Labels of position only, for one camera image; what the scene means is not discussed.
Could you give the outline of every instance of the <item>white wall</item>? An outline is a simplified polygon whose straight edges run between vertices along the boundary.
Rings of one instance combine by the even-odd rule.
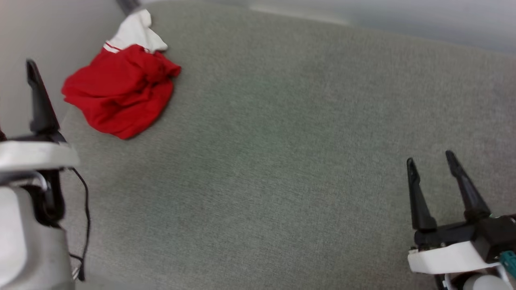
[[[116,0],[0,0],[0,127],[29,132],[32,114],[25,59],[36,61],[61,120],[61,87],[87,65],[124,19]]]
[[[515,0],[205,1],[516,53]]]

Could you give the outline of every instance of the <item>gray carpet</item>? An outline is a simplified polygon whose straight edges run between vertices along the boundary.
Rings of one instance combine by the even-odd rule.
[[[155,289],[431,289],[410,272],[406,159],[439,223],[462,220],[453,149],[516,212],[516,59],[192,2],[149,7],[183,66],[132,140],[62,127],[91,191],[88,271]],[[63,177],[71,249],[83,190]]]

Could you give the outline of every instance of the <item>white fabric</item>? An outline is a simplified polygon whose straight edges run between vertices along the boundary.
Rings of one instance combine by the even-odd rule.
[[[151,14],[146,9],[129,15],[120,24],[117,34],[106,41],[104,48],[117,53],[133,44],[138,44],[149,53],[166,50],[168,48],[166,43],[149,28],[151,23]]]

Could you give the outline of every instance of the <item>teal connector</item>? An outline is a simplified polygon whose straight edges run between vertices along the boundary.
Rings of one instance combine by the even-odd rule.
[[[504,266],[507,272],[516,278],[516,254],[513,251],[502,252],[500,263]]]

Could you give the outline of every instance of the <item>red cloth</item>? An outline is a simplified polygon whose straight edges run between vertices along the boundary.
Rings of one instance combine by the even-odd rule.
[[[150,54],[136,44],[118,53],[102,49],[68,77],[61,92],[93,128],[128,139],[156,120],[172,93],[170,77],[180,72],[160,52]]]

